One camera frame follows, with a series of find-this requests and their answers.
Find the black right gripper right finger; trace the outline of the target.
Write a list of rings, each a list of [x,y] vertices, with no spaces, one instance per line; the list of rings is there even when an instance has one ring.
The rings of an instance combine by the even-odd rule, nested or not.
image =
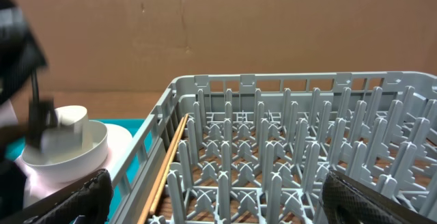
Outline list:
[[[335,170],[326,175],[321,205],[329,224],[436,224]]]

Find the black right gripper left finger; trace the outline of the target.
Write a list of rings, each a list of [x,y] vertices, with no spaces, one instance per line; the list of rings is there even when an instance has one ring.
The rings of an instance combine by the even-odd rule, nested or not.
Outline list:
[[[110,173],[99,169],[81,188],[53,205],[50,210],[28,218],[24,223],[62,224],[79,218],[79,223],[105,223],[109,215],[113,188]]]

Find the grey-white bowl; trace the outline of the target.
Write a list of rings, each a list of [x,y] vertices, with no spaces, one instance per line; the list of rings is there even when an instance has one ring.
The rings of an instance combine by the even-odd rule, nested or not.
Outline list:
[[[25,146],[21,158],[43,182],[58,184],[78,180],[97,169],[108,154],[108,128],[99,121],[90,121],[92,148],[77,156],[63,154],[59,162],[46,160],[34,149]]]

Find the cream plastic cup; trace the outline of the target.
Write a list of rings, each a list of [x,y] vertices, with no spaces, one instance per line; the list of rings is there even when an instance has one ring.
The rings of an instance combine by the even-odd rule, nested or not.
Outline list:
[[[58,125],[43,132],[41,153],[47,156],[86,152],[93,147],[87,109],[70,105],[55,109]]]

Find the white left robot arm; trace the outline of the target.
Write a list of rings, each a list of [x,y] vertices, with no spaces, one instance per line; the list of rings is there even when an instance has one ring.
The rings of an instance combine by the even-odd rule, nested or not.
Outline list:
[[[39,97],[37,70],[45,66],[44,53],[21,8],[14,0],[1,0],[1,104],[20,91],[29,79],[33,92],[29,102],[29,121],[1,126],[2,219],[23,209],[27,180],[20,167],[5,157],[7,147],[24,137],[28,145],[39,150],[43,132],[57,125],[53,102],[41,101]]]

